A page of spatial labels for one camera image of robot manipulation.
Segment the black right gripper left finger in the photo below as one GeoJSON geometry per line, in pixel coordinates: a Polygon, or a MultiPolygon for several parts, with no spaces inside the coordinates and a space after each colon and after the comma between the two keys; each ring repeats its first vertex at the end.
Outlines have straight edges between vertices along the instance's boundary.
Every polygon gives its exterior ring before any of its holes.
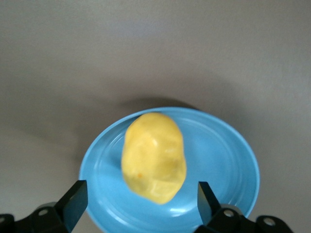
{"type": "Polygon", "coordinates": [[[86,207],[87,182],[80,180],[59,201],[42,204],[23,219],[0,214],[0,233],[71,233],[86,207]]]}

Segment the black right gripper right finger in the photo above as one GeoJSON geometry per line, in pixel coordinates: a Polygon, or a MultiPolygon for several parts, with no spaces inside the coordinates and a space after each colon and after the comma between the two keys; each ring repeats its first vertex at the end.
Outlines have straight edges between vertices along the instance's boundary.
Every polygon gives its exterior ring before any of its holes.
{"type": "Polygon", "coordinates": [[[194,233],[293,233],[275,216],[262,215],[250,221],[238,207],[220,204],[207,182],[198,183],[197,207],[203,224],[194,233]]]}

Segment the yellow potato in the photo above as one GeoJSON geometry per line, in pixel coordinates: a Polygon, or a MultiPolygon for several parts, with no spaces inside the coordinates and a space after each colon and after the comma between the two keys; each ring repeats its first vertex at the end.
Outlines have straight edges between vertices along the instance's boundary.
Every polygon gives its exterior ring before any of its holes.
{"type": "Polygon", "coordinates": [[[139,196],[157,204],[172,200],[187,174],[177,124],[161,113],[139,116],[125,132],[121,171],[129,189],[139,196]]]}

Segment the blue round plate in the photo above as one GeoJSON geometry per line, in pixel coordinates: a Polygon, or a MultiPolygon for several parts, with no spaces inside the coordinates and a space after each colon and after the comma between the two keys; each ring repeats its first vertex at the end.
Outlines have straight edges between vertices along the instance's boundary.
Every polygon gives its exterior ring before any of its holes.
{"type": "Polygon", "coordinates": [[[159,205],[133,193],[122,177],[124,134],[140,112],[106,128],[92,142],[80,169],[87,181],[87,213],[103,233],[193,233],[202,224],[197,209],[199,182],[208,182],[218,201],[244,216],[259,193],[259,166],[246,140],[230,125],[207,113],[181,107],[155,108],[182,132],[187,177],[168,203],[159,205]]]}

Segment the brown table cover sheet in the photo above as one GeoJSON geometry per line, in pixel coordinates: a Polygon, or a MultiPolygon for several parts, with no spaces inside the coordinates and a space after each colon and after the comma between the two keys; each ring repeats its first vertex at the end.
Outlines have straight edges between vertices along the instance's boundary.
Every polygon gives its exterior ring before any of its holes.
{"type": "Polygon", "coordinates": [[[0,213],[77,180],[107,126],[200,109],[252,147],[251,218],[311,231],[311,0],[0,0],[0,213]]]}

